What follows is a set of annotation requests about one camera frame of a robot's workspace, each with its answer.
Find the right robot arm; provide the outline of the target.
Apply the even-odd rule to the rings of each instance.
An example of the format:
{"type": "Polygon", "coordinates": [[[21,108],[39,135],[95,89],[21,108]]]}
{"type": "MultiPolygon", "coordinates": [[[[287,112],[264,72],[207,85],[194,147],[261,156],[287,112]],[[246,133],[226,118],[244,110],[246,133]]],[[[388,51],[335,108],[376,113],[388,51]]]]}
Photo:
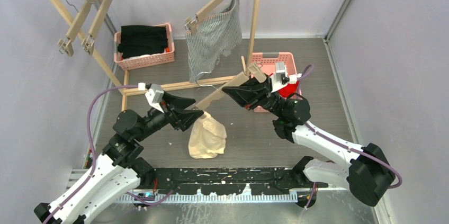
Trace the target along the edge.
{"type": "Polygon", "coordinates": [[[379,146],[355,144],[312,124],[310,104],[302,95],[292,93],[284,98],[259,83],[227,86],[222,91],[246,110],[260,106],[275,115],[272,123],[279,138],[310,148],[328,159],[324,162],[304,156],[293,168],[298,186],[310,185],[315,190],[318,183],[335,185],[374,207],[388,189],[402,185],[401,175],[379,146]]]}

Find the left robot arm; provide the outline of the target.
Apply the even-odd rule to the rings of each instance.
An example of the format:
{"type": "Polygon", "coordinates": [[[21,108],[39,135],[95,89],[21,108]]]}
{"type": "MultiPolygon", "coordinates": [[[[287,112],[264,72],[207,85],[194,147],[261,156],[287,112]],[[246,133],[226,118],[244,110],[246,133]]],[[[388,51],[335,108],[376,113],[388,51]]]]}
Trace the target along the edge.
{"type": "Polygon", "coordinates": [[[91,223],[120,196],[137,187],[152,186],[155,171],[139,157],[143,150],[140,142],[166,125],[185,131],[204,112],[189,109],[194,99],[162,90],[150,89],[145,97],[151,107],[147,115],[122,111],[113,126],[115,135],[89,170],[58,199],[34,208],[41,223],[91,223]]]}

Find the beige underwear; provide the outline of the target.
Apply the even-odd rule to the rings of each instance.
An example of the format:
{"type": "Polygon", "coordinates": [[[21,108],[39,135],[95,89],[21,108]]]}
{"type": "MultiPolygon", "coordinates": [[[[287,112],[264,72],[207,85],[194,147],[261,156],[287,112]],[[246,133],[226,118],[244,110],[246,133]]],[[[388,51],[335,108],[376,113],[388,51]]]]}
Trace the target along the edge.
{"type": "Polygon", "coordinates": [[[215,158],[225,153],[227,132],[225,126],[210,113],[198,118],[193,126],[188,142],[188,152],[194,159],[215,158]]]}

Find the red white underwear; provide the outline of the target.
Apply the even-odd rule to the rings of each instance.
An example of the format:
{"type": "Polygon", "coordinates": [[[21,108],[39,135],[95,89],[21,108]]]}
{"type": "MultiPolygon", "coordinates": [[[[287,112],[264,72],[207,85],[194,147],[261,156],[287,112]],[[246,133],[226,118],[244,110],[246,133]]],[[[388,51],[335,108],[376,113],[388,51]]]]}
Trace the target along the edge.
{"type": "Polygon", "coordinates": [[[301,95],[300,82],[296,82],[295,84],[287,84],[285,87],[278,90],[278,93],[283,98],[287,98],[289,96],[293,97],[294,93],[301,95]]]}

